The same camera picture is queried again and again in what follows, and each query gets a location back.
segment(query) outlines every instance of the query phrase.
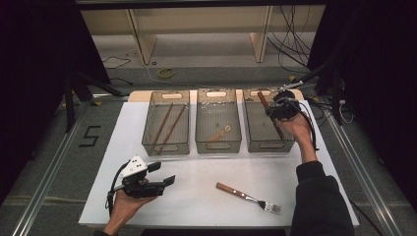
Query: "fork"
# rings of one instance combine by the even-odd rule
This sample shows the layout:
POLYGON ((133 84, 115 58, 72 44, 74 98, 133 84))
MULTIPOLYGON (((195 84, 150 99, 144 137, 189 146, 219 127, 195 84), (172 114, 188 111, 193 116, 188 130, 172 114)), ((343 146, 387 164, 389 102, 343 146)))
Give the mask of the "fork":
POLYGON ((266 210, 266 211, 269 211, 269 212, 272 212, 272 213, 279 213, 281 211, 281 206, 270 204, 270 203, 267 203, 265 201, 256 200, 255 198, 253 198, 253 197, 251 197, 251 196, 249 196, 249 195, 247 195, 243 192, 240 192, 239 190, 235 190, 235 189, 233 189, 229 186, 226 186, 224 184, 217 183, 215 185, 215 187, 217 189, 226 191, 227 193, 230 193, 234 196, 237 196, 237 197, 242 198, 244 200, 247 200, 249 202, 258 204, 263 210, 266 210))

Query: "white table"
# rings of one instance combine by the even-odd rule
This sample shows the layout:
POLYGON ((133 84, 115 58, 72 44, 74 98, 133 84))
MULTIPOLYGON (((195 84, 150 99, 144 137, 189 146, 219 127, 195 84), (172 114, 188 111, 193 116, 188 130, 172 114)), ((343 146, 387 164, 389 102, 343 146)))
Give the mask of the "white table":
MULTIPOLYGON (((310 110, 306 101, 302 101, 310 110)), ((191 99, 190 154, 148 156, 142 136, 148 113, 147 102, 126 102, 120 112, 107 151, 98 170, 89 198, 80 218, 82 225, 102 227, 108 221, 104 208, 106 195, 120 166, 135 154, 146 163, 161 161, 159 170, 147 178, 162 181, 176 175, 175 183, 163 196, 144 206, 127 223, 141 228, 281 228, 290 227, 298 185, 295 169, 301 163, 297 144, 289 153, 249 153, 246 132, 242 129, 239 153, 198 154, 195 144, 196 100, 191 99), (215 188, 221 182, 259 200, 281 205, 280 214, 263 211, 215 188)), ((241 127, 245 127, 242 103, 239 102, 241 127)), ((323 137, 315 122, 317 152, 327 175, 339 182, 354 226, 358 219, 346 197, 331 162, 323 137)))

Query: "gray floor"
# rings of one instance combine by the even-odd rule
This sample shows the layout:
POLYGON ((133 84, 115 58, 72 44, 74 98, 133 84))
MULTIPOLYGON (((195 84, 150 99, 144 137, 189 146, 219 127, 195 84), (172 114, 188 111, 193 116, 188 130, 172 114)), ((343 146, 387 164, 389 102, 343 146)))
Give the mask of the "gray floor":
MULTIPOLYGON (((313 33, 304 33, 303 36, 308 43, 312 43, 313 33)), ((256 63, 249 35, 245 33, 161 35, 151 58, 151 62, 155 65, 152 63, 148 65, 149 74, 147 68, 139 63, 133 38, 98 36, 94 41, 103 60, 110 56, 123 58, 112 58, 112 61, 109 59, 104 63, 107 68, 117 67, 127 62, 124 59, 130 59, 130 62, 122 67, 107 69, 110 78, 120 78, 133 83, 129 85, 120 80, 112 80, 112 85, 124 92, 138 89, 196 89, 216 86, 237 89, 279 87, 288 83, 291 75, 297 77, 302 75, 302 73, 289 73, 280 68, 277 63, 277 53, 270 43, 264 63, 256 63), (168 81, 159 79, 156 72, 163 67, 173 68, 175 76, 168 81)), ((284 58, 283 65, 291 67, 292 70, 305 71, 288 58, 284 58)), ((311 82, 300 88, 304 96, 314 95, 313 84, 314 82, 311 82)), ((91 87, 91 91, 95 94, 106 93, 94 87, 91 87)), ((92 229, 80 225, 78 219, 125 99, 105 95, 98 96, 94 101, 97 103, 90 104, 83 116, 78 132, 72 139, 54 182, 31 225, 29 235, 91 235, 92 233, 92 229), (91 140, 84 139, 88 126, 99 126, 89 132, 98 136, 98 139, 94 147, 80 147, 91 144, 91 140)), ((322 116, 319 108, 312 109, 317 119, 322 116)), ((318 119, 317 123, 321 125, 321 133, 343 188, 347 196, 383 230, 328 119, 325 115, 318 119)), ((65 107, 59 106, 41 145, 35 152, 35 159, 28 162, 8 199, 0 208, 0 235, 13 235, 13 230, 26 209, 30 197, 41 183, 49 163, 65 136, 65 129, 65 107)), ((403 235, 416 235, 416 212, 401 194, 385 167, 378 162, 378 155, 360 124, 355 120, 352 123, 343 122, 343 129, 366 166, 366 170, 372 176, 403 235)), ((361 225, 355 229, 355 235, 378 235, 365 217, 358 211, 356 213, 361 225)), ((140 229, 125 228, 121 235, 140 235, 140 233, 140 229)))

